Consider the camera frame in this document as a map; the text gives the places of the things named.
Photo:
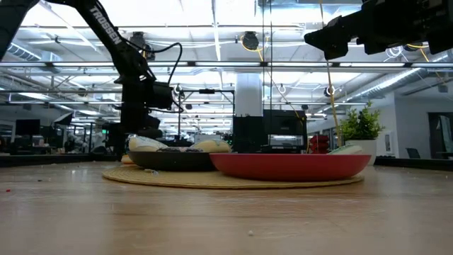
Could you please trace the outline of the black cabinet with lit window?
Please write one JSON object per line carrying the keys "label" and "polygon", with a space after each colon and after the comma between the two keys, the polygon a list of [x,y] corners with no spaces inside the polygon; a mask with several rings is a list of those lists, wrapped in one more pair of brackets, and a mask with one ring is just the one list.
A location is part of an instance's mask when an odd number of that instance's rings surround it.
{"label": "black cabinet with lit window", "polygon": [[306,114],[304,110],[264,110],[263,120],[268,144],[263,152],[303,154],[307,148]]}

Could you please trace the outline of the round woven straw placemat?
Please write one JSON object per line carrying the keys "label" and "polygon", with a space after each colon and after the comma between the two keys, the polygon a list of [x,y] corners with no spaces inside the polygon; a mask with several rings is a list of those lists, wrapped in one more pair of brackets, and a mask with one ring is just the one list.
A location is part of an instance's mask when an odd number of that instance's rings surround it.
{"label": "round woven straw placemat", "polygon": [[125,165],[106,169],[102,176],[111,181],[121,183],[159,186],[169,188],[194,188],[213,190],[264,190],[264,189],[294,189],[320,188],[342,186],[364,181],[364,176],[356,175],[336,181],[308,181],[308,182],[281,182],[281,181],[254,181],[227,176],[219,171],[158,171],[153,175],[137,165]]}

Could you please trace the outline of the black monitor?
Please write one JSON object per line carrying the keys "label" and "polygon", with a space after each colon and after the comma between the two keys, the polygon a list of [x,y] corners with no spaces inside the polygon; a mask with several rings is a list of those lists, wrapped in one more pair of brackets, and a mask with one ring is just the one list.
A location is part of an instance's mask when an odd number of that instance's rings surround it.
{"label": "black monitor", "polygon": [[16,120],[16,135],[39,135],[40,119]]}

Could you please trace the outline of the red bulky object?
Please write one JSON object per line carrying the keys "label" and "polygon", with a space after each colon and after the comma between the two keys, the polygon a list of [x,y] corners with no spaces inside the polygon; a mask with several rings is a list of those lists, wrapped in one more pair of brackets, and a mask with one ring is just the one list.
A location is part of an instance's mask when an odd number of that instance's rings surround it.
{"label": "red bulky object", "polygon": [[329,136],[327,135],[314,135],[309,140],[309,151],[312,154],[328,154],[330,145],[329,145]]}

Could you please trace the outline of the distant black gantry frame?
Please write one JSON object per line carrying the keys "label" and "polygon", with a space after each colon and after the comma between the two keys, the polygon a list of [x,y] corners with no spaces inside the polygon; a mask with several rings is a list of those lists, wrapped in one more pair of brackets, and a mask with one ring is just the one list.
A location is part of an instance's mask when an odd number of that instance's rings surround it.
{"label": "distant black gantry frame", "polygon": [[183,103],[189,99],[194,93],[196,94],[204,94],[204,95],[210,95],[210,94],[215,94],[219,93],[223,96],[223,99],[226,99],[227,102],[229,102],[232,105],[232,115],[234,115],[234,112],[236,110],[236,104],[235,104],[235,91],[234,90],[224,90],[224,89],[179,89],[178,93],[178,101],[176,102],[176,105],[178,106],[178,132],[177,132],[177,138],[181,138],[181,114],[184,113],[184,108],[183,108]]}

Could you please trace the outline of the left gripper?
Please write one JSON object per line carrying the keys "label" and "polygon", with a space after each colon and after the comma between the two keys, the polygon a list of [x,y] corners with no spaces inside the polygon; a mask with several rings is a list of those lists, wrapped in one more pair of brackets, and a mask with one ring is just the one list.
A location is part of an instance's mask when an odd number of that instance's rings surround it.
{"label": "left gripper", "polygon": [[122,105],[120,123],[103,123],[107,131],[105,145],[113,147],[113,154],[122,158],[125,151],[126,132],[137,133],[142,137],[156,139],[163,136],[159,129],[149,126],[147,97],[154,83],[154,78],[128,76],[122,80]]}

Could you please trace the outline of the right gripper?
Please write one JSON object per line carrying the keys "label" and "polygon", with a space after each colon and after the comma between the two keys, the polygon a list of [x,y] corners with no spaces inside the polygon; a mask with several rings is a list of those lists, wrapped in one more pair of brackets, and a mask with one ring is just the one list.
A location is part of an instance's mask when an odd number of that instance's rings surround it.
{"label": "right gripper", "polygon": [[426,42],[428,0],[362,0],[360,11],[334,18],[322,29],[307,33],[304,40],[321,50],[326,60],[333,60],[346,56],[349,42],[356,37],[368,54]]}

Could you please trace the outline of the green plant in white pot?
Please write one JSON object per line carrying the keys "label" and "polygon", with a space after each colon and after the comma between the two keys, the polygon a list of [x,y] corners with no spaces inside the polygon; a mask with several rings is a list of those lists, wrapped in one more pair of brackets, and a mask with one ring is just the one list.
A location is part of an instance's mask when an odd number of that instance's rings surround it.
{"label": "green plant in white pot", "polygon": [[368,162],[372,166],[377,156],[377,138],[384,130],[379,122],[380,111],[373,109],[372,102],[368,101],[362,110],[351,108],[346,119],[341,120],[341,134],[346,145],[357,145],[362,148],[363,154],[370,155]]}

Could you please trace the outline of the red round plate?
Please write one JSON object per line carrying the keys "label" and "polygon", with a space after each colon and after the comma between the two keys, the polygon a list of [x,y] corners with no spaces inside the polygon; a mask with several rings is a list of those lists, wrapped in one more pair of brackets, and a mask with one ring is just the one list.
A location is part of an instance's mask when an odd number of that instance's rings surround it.
{"label": "red round plate", "polygon": [[259,181],[334,181],[360,173],[370,160],[366,154],[237,154],[212,153],[223,174]]}

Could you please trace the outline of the black round plate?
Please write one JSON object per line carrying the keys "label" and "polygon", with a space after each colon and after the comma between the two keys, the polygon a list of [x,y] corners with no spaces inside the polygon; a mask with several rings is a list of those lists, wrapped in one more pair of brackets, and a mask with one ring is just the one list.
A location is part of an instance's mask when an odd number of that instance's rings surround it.
{"label": "black round plate", "polygon": [[128,152],[129,158],[144,169],[155,171],[216,171],[206,152]]}

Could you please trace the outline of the large white frosted donut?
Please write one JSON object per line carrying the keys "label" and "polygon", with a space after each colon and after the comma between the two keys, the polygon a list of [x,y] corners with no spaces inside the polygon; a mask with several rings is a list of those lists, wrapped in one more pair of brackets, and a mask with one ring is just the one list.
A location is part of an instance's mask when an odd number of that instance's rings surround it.
{"label": "large white frosted donut", "polygon": [[128,142],[128,149],[133,152],[157,152],[168,146],[148,137],[132,136]]}

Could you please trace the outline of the large chocolate frosted donut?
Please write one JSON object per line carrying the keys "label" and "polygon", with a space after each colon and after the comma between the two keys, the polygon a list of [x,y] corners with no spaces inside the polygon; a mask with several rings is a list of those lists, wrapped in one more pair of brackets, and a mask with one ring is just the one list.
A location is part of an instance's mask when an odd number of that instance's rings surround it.
{"label": "large chocolate frosted donut", "polygon": [[194,147],[165,147],[157,149],[157,152],[204,152],[202,149],[197,149]]}

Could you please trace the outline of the white pillar with black base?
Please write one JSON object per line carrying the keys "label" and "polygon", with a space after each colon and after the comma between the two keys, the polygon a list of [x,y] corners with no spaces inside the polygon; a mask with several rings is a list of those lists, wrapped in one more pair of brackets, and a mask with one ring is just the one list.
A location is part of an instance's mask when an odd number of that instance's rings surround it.
{"label": "white pillar with black base", "polygon": [[233,118],[235,152],[260,151],[265,138],[262,99],[260,74],[237,74]]}

